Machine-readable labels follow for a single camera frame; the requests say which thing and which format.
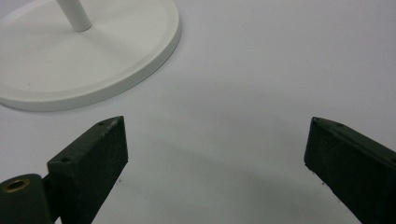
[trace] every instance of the white surface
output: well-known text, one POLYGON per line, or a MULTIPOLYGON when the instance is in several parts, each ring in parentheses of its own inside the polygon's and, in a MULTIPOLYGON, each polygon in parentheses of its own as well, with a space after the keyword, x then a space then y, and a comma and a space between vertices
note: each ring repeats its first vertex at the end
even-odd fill
POLYGON ((84 3, 93 27, 82 33, 53 0, 36 0, 0 20, 1 104, 34 111, 90 105, 150 76, 177 46, 172 0, 84 3))
POLYGON ((63 112, 0 107, 0 179, 46 174, 123 115, 130 162, 94 223, 359 223, 304 148, 313 116, 396 148, 396 2, 175 3, 179 45, 135 88, 63 112))

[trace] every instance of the white stand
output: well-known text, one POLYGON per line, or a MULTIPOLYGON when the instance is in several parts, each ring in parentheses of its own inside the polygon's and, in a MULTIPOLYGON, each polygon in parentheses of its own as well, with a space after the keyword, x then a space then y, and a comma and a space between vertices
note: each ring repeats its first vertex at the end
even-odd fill
POLYGON ((79 0, 57 0, 57 2, 76 32, 83 32, 92 27, 92 23, 79 0))
POLYGON ((172 0, 81 3, 91 21, 85 12, 77 25, 70 21, 79 33, 53 0, 35 0, 0 20, 1 104, 33 111, 90 105, 149 77, 177 46, 172 0))

